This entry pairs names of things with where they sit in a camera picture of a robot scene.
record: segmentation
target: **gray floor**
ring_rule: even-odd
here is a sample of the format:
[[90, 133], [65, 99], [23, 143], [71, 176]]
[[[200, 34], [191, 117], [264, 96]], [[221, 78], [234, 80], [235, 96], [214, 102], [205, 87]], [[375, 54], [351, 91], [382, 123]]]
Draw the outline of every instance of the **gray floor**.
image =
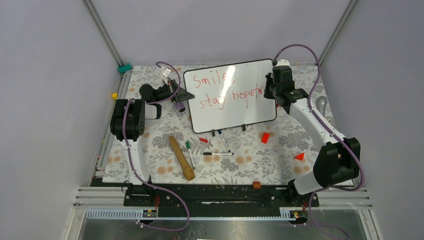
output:
[[[320, 223], [334, 224], [352, 240], [366, 239], [359, 215], [354, 210], [314, 210]], [[155, 226], [178, 228], [184, 221], [156, 221]], [[337, 238], [345, 236], [333, 228], [326, 230]], [[191, 221], [180, 232], [140, 228], [132, 220], [86, 219], [80, 240], [328, 240], [316, 226], [292, 227], [286, 221]]]

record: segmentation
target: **blue marker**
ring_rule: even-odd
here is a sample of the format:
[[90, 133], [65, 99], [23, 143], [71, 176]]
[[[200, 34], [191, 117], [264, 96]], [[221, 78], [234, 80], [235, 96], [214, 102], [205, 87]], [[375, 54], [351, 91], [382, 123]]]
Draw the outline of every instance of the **blue marker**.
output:
[[218, 133], [221, 136], [222, 141], [224, 142], [226, 149], [228, 150], [229, 153], [231, 153], [230, 149], [228, 148], [227, 143], [225, 142], [225, 139], [224, 139], [224, 136], [223, 136], [223, 132], [221, 130], [218, 130]]

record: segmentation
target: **black wire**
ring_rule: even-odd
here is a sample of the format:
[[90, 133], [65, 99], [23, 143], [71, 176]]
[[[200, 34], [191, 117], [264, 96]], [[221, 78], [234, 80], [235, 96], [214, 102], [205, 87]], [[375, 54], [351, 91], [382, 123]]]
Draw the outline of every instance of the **black wire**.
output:
[[121, 191], [123, 194], [125, 194], [125, 192], [124, 192], [124, 186], [125, 186], [125, 183], [126, 183], [126, 182], [130, 183], [130, 181], [129, 181], [129, 180], [125, 180], [125, 181], [122, 183], [122, 186], [120, 186], [120, 191]]

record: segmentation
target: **red triangle block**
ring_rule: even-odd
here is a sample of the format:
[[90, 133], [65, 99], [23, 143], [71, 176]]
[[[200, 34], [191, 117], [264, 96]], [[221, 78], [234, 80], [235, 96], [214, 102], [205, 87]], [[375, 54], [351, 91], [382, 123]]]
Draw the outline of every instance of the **red triangle block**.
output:
[[297, 159], [297, 160], [302, 161], [304, 159], [304, 157], [305, 157], [305, 153], [301, 153], [301, 154], [295, 156], [294, 158]]

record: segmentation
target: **green object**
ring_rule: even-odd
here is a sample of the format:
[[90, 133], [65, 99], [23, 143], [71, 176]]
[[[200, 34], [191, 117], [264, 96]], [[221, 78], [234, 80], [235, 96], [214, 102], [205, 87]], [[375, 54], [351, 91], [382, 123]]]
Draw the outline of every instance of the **green object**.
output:
[[128, 70], [130, 70], [130, 69], [132, 69], [133, 67], [131, 66], [131, 64], [127, 64], [127, 65], [125, 65], [125, 66], [122, 66], [122, 67], [118, 67], [118, 72], [120, 73], [120, 74], [123, 74], [123, 73], [125, 73], [126, 71], [128, 71]]

